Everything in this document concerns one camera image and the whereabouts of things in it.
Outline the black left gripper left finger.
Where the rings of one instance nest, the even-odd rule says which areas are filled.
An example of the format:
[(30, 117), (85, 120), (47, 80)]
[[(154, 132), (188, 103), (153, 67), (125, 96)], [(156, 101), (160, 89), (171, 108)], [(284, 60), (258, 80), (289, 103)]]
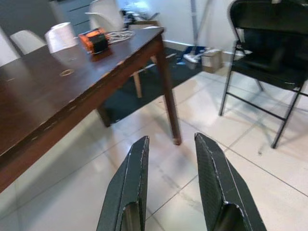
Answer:
[(149, 137), (134, 142), (112, 177), (96, 231), (145, 231)]

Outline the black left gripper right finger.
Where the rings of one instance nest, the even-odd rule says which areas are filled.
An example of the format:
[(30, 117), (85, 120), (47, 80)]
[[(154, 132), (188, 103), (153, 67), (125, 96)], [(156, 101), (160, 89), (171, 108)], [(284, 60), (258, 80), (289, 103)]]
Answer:
[(218, 144), (194, 135), (207, 231), (267, 231), (251, 192)]

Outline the dark brown table leg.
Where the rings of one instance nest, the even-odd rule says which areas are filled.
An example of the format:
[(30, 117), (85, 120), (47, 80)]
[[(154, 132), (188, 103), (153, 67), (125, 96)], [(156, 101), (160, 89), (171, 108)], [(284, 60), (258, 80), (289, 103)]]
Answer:
[(97, 112), (103, 122), (103, 124), (106, 126), (106, 127), (110, 127), (111, 125), (111, 122), (110, 122), (110, 118), (107, 114), (107, 111), (105, 109), (105, 107), (103, 105), (101, 105), (100, 107), (97, 108)]
[(169, 124), (172, 131), (173, 143), (175, 145), (181, 145), (182, 138), (180, 132), (180, 126), (178, 121), (177, 109), (175, 105), (171, 75), (168, 68), (168, 61), (165, 56), (165, 50), (162, 40), (154, 40), (157, 46), (155, 53), (158, 72), (162, 81), (162, 88), (165, 98), (165, 107), (167, 109)]

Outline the dark rug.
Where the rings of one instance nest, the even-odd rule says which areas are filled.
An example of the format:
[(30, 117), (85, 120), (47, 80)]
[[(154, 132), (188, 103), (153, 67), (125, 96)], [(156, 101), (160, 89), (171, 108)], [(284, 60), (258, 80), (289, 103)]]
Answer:
[[(165, 48), (169, 70), (172, 77), (172, 86), (176, 87), (202, 71), (201, 64), (190, 69), (185, 64), (178, 64), (182, 52)], [(114, 92), (104, 103), (110, 123), (114, 124), (127, 117), (136, 110), (163, 95), (161, 79), (158, 69), (152, 62), (147, 63), (146, 70), (139, 73), (142, 97), (137, 97), (134, 80), (130, 78), (121, 88)]]

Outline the small cardboard box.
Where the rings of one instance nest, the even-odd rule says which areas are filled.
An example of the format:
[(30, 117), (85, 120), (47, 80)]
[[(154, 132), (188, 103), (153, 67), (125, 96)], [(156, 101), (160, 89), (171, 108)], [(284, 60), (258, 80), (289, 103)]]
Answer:
[(224, 66), (222, 51), (217, 49), (207, 50), (202, 55), (202, 67), (205, 72), (215, 73)]

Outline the black folding chair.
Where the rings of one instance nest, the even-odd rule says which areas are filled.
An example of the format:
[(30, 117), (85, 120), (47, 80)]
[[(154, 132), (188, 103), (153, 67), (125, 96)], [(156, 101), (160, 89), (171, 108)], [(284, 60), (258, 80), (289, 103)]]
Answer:
[(229, 21), (236, 40), (219, 114), (223, 115), (233, 73), (294, 93), (272, 143), (276, 148), (308, 81), (308, 0), (234, 0)]

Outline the orange and black device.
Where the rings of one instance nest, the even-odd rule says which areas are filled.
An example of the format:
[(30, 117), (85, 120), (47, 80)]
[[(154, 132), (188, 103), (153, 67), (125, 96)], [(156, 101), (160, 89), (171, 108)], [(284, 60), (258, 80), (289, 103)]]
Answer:
[(78, 38), (86, 51), (92, 55), (109, 49), (107, 32), (101, 27), (79, 34)]

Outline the white mop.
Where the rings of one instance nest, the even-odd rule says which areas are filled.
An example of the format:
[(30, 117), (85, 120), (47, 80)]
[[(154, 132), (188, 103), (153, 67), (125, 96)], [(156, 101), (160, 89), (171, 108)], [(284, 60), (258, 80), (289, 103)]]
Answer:
[(191, 13), (192, 13), (192, 30), (193, 30), (193, 46), (190, 53), (186, 53), (183, 55), (183, 59), (185, 63), (196, 65), (198, 63), (198, 59), (201, 56), (200, 54), (195, 54), (195, 50), (198, 46), (198, 41), (200, 37), (200, 33), (202, 31), (203, 25), (206, 21), (208, 10), (210, 8), (212, 0), (206, 0), (205, 7), (202, 13), (200, 24), (197, 24), (197, 5), (196, 0), (191, 0)]

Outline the white paper towel roll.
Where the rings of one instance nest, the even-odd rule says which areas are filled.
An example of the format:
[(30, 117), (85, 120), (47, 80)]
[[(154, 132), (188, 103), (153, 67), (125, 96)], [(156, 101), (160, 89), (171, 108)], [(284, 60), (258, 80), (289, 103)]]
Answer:
[(45, 34), (50, 53), (69, 49), (78, 44), (73, 27), (70, 22), (54, 25)]

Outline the white plastic chair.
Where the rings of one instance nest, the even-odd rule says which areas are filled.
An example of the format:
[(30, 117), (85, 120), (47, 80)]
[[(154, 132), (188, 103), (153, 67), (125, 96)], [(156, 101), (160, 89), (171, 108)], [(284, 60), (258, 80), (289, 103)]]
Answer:
[(107, 32), (110, 45), (126, 41), (135, 35), (125, 29), (124, 18), (116, 0), (94, 0), (85, 15), (89, 17), (90, 29), (101, 27)]
[(42, 38), (29, 30), (18, 31), (10, 35), (10, 38), (24, 55), (46, 46)]

